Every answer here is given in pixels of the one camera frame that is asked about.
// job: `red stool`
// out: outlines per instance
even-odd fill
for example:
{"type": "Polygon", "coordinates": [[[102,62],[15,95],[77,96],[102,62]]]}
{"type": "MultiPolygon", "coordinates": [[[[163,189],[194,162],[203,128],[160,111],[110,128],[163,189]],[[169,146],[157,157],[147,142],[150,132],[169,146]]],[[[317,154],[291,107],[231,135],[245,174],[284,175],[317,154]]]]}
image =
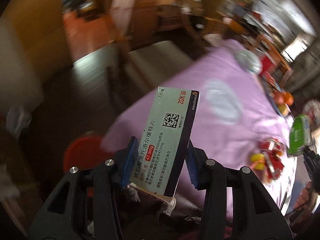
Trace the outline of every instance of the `red stool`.
{"type": "Polygon", "coordinates": [[[111,159],[113,153],[100,149],[101,136],[87,135],[75,140],[65,151],[63,171],[68,172],[72,167],[80,170],[92,169],[105,160],[111,159]]]}

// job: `qr code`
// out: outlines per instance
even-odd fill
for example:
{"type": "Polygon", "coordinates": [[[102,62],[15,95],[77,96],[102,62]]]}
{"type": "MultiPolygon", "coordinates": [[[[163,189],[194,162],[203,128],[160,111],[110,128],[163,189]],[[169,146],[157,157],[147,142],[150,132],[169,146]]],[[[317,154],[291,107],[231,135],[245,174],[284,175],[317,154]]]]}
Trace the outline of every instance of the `qr code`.
{"type": "Polygon", "coordinates": [[[176,128],[179,120],[178,114],[166,113],[164,115],[162,126],[176,128]]]}

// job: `yellow fruit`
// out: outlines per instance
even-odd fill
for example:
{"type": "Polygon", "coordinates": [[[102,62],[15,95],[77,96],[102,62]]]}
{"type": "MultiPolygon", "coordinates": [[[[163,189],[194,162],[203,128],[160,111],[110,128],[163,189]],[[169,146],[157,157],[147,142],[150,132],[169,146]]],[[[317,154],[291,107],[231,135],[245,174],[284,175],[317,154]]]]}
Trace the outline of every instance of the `yellow fruit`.
{"type": "Polygon", "coordinates": [[[289,109],[286,104],[278,106],[280,113],[286,117],[289,114],[289,109]]]}
{"type": "Polygon", "coordinates": [[[264,160],[264,155],[262,153],[254,154],[251,156],[251,161],[253,163],[264,160]]]}
{"type": "Polygon", "coordinates": [[[258,163],[254,168],[258,171],[263,171],[264,170],[264,163],[258,163]]]}

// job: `pink tablecloth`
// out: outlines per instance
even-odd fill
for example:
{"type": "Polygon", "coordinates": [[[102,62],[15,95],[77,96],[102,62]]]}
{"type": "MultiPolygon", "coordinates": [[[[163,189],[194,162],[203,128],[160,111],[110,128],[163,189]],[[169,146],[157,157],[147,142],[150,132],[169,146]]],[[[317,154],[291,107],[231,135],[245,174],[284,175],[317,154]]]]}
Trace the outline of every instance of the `pink tablecloth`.
{"type": "MultiPolygon", "coordinates": [[[[236,41],[225,41],[223,47],[214,49],[162,86],[200,92],[200,102],[191,133],[192,143],[203,149],[208,158],[225,167],[239,170],[242,166],[251,165],[250,156],[257,150],[258,140],[279,137],[283,143],[288,144],[290,124],[275,113],[256,79],[238,65],[230,47],[233,50],[243,48],[236,41]],[[241,116],[234,124],[221,122],[212,111],[212,103],[207,99],[207,84],[217,79],[228,84],[242,103],[241,116]]],[[[131,136],[140,140],[154,96],[155,90],[117,118],[103,139],[103,149],[115,152],[124,148],[131,136]]],[[[280,179],[265,185],[279,207],[286,192],[286,195],[291,194],[296,171],[295,158],[285,154],[281,159],[285,168],[280,179]]],[[[194,189],[185,164],[177,193],[197,206],[203,206],[205,192],[194,189]]],[[[232,218],[231,189],[228,189],[227,217],[232,218]]]]}

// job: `green package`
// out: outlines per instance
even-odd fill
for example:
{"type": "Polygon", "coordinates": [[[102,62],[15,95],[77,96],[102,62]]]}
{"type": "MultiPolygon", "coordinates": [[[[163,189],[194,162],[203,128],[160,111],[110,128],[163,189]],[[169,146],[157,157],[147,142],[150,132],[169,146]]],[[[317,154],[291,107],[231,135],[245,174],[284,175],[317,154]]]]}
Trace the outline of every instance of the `green package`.
{"type": "Polygon", "coordinates": [[[311,142],[311,132],[310,132],[310,121],[309,117],[300,114],[293,122],[288,149],[288,154],[292,156],[299,156],[303,154],[303,149],[305,146],[309,146],[311,142]]]}

